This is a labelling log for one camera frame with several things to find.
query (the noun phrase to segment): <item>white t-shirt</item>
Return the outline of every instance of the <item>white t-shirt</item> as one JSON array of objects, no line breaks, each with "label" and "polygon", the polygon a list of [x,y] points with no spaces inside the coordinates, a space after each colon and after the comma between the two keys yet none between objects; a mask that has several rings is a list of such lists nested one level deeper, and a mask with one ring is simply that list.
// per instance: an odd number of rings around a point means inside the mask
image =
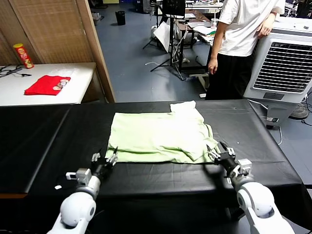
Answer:
[{"label": "white t-shirt", "polygon": [[283,14],[285,0],[225,0],[219,22],[229,24],[220,54],[246,57],[257,42],[257,29],[270,12]]}]

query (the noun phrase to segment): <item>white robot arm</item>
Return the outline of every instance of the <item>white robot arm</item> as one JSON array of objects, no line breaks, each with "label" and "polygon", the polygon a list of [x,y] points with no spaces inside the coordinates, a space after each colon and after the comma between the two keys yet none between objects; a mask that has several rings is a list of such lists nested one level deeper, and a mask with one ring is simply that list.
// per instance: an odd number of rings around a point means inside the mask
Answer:
[{"label": "white robot arm", "polygon": [[101,157],[96,153],[92,157],[94,171],[79,169],[75,173],[66,173],[66,178],[77,180],[76,192],[66,198],[60,207],[60,213],[48,234],[84,234],[96,211],[95,199],[101,186],[101,180],[117,162],[117,149],[112,157]]},{"label": "white robot arm", "polygon": [[[235,161],[233,148],[221,142],[226,152],[211,155],[217,165],[222,165],[227,177],[237,191],[237,201],[245,212],[251,227],[251,234],[294,234],[290,224],[282,217],[274,203],[272,192],[262,184],[254,182],[251,175],[252,163],[248,159]],[[84,234],[93,218],[101,185],[103,172],[111,169],[117,161],[117,149],[104,164],[90,169],[79,169],[76,173],[67,173],[68,179],[76,179],[80,184],[76,192],[66,198],[60,208],[58,218],[48,234]],[[99,153],[94,154],[92,161],[98,164],[103,160]]]},{"label": "white robot arm", "polygon": [[214,154],[214,162],[222,165],[237,192],[237,201],[245,212],[251,234],[294,234],[290,224],[282,217],[271,190],[251,175],[252,163],[248,159],[235,161],[233,148],[220,143],[226,152]]}]

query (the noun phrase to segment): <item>gray floor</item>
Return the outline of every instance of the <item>gray floor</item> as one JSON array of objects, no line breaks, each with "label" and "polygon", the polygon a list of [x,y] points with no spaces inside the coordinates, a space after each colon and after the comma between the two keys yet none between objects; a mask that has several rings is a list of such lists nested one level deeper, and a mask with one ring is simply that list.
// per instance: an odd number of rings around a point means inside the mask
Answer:
[{"label": "gray floor", "polygon": [[[97,10],[105,16],[96,29],[117,102],[199,100],[204,90],[198,80],[180,81],[170,68],[150,72],[156,65],[146,63],[162,63],[169,55],[150,45],[142,50],[150,40],[156,17],[133,12],[133,8],[132,4],[114,4]],[[118,10],[126,11],[126,25],[117,25]],[[208,50],[207,45],[199,42],[193,52],[185,50],[185,55],[195,61],[197,54],[206,63]]]},{"label": "gray floor", "polygon": [[[153,46],[142,50],[150,39],[150,30],[156,24],[156,18],[151,19],[148,14],[136,13],[133,8],[132,4],[113,4],[107,9],[96,10],[105,16],[96,29],[117,102],[199,100],[198,95],[204,90],[198,80],[180,81],[170,72],[172,70],[167,68],[150,72],[155,65],[145,64],[151,61],[162,63],[168,58],[168,54]],[[115,11],[118,10],[126,11],[124,26],[117,26]],[[197,43],[193,50],[185,50],[188,59],[194,60],[198,55],[202,64],[206,63],[207,54],[208,46],[201,42]],[[312,124],[312,116],[306,121]],[[303,182],[312,185],[312,158],[309,147],[312,142],[312,127],[288,119],[281,129],[281,149]],[[280,142],[279,131],[270,132],[276,141]],[[292,226],[296,234],[308,232],[295,224]],[[250,233],[246,218],[241,219],[232,231],[237,234]]]}]

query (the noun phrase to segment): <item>red can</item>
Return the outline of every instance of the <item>red can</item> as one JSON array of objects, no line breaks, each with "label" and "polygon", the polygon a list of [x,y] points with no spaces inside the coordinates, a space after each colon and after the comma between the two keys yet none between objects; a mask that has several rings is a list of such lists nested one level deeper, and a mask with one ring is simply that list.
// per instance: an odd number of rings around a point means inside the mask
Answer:
[{"label": "red can", "polygon": [[15,44],[13,45],[13,47],[15,48],[15,50],[17,51],[17,53],[19,54],[19,57],[21,58],[21,60],[23,61],[25,67],[27,69],[29,68],[33,68],[34,64],[31,62],[30,57],[27,54],[27,51],[24,48],[24,45],[22,43],[19,44]]}]

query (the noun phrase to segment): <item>folded shirt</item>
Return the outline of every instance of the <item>folded shirt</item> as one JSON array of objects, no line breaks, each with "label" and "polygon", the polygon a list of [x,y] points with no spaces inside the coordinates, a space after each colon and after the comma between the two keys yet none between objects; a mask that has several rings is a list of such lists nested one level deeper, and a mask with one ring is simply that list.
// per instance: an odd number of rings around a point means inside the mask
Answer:
[{"label": "folded shirt", "polygon": [[118,162],[212,162],[207,146],[217,149],[212,129],[195,102],[171,105],[170,113],[116,113],[106,157],[118,147]]},{"label": "folded shirt", "polygon": [[43,76],[25,90],[25,95],[57,95],[70,81],[70,77]]}]

